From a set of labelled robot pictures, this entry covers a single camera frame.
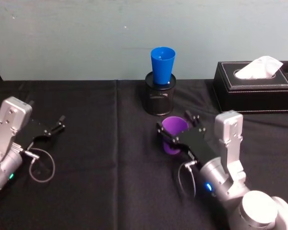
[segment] black tissue box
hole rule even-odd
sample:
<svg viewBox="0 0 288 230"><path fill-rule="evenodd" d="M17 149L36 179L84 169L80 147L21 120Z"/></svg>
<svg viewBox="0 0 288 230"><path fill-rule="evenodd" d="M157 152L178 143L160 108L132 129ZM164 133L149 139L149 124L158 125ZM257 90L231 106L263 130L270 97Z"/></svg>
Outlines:
<svg viewBox="0 0 288 230"><path fill-rule="evenodd" d="M222 112L288 113L288 61L269 79L235 76L250 61L218 62L213 89Z"/></svg>

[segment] light blue wall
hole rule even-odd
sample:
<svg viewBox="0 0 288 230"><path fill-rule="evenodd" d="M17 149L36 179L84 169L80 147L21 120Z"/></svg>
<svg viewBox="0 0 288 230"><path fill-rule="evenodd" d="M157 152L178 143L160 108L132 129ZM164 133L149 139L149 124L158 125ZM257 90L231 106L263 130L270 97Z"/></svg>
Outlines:
<svg viewBox="0 0 288 230"><path fill-rule="evenodd" d="M288 60L288 0L0 0L5 80L143 79L155 46L176 50L179 79Z"/></svg>

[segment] led light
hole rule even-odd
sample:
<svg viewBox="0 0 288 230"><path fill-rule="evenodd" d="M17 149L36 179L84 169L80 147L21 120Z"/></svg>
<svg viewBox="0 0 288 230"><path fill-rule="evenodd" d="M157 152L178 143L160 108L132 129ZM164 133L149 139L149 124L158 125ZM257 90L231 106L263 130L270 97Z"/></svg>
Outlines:
<svg viewBox="0 0 288 230"><path fill-rule="evenodd" d="M211 185L210 184L206 184L206 187L209 189L209 191L212 191L212 187L211 187Z"/></svg>

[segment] black tablecloth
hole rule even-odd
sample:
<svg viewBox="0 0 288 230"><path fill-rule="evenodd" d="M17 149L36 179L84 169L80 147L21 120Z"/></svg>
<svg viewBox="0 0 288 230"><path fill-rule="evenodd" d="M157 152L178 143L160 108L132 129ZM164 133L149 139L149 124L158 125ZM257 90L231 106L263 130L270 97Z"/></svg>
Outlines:
<svg viewBox="0 0 288 230"><path fill-rule="evenodd" d="M9 96L34 100L32 117L45 124L66 116L49 149L55 177L32 181L25 161L0 192L0 230L226 229L224 213L199 185L195 199L180 195L182 156L162 151L155 124L163 117L142 109L142 88L142 81L0 82L0 104ZM211 81L179 80L174 106L170 115L200 115L217 151ZM243 138L247 185L288 202L288 114L245 115Z"/></svg>

